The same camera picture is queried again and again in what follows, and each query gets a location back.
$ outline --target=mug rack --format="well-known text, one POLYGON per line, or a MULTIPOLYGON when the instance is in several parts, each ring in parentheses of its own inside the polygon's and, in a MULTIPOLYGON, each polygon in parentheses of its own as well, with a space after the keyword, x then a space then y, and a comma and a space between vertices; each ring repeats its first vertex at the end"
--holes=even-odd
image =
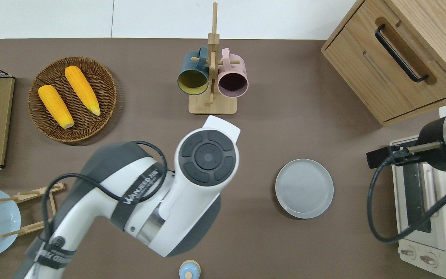
POLYGON ((216 18, 218 16, 218 3, 213 3, 213 29, 208 34, 209 85, 208 89, 199 95, 189 95, 189 112, 192 114, 235 114, 237 112, 237 99, 219 94, 216 89, 218 80, 218 56, 220 51, 220 35, 216 33, 216 18))

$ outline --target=drawer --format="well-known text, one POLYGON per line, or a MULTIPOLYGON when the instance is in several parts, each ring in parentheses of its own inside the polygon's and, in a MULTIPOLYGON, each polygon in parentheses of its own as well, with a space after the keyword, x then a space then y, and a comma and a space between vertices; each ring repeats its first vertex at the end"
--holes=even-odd
POLYGON ((345 32, 361 45, 365 56, 369 57, 372 67, 384 77, 386 83, 393 84, 407 100, 412 109, 419 109, 446 98, 446 72, 430 52, 419 42, 422 37, 413 34, 407 25, 383 2, 383 0, 366 0, 345 25, 345 32), (378 28, 382 39, 397 53, 402 64, 408 66, 403 70, 399 62, 388 53, 385 46, 375 36, 378 28), (413 81, 407 71, 424 81, 413 81))
POLYGON ((379 122, 414 109, 349 30, 344 28, 324 55, 379 122))

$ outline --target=oven knob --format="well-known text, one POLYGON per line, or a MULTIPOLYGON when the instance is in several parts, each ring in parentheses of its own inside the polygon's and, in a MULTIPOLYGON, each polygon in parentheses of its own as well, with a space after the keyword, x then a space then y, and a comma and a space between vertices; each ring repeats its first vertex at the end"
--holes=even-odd
POLYGON ((420 256, 419 257, 423 262, 427 263, 429 266, 431 266, 432 268, 435 268, 438 266, 438 261, 437 258, 435 256, 435 254, 433 253, 428 253, 427 255, 424 256, 420 256))
POLYGON ((414 247, 407 246, 407 248, 402 249, 401 247, 398 248, 398 252, 402 255, 407 256, 408 258, 412 258, 414 260, 416 258, 416 251, 414 250, 414 247))

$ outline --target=wooden drawer cabinet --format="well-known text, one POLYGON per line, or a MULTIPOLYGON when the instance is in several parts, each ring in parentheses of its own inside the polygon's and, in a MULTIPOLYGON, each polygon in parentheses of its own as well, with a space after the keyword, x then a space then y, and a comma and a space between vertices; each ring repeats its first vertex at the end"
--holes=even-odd
POLYGON ((446 0, 358 0, 322 53, 382 125, 446 105, 446 0))

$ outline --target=dark teal mug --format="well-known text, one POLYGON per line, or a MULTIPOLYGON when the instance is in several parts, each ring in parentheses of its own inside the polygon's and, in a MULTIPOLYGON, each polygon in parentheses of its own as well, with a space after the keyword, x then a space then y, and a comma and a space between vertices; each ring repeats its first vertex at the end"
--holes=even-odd
POLYGON ((192 51, 185 55, 182 69, 178 75, 178 86, 189 95, 204 93, 209 85, 208 48, 201 46, 199 51, 192 51))

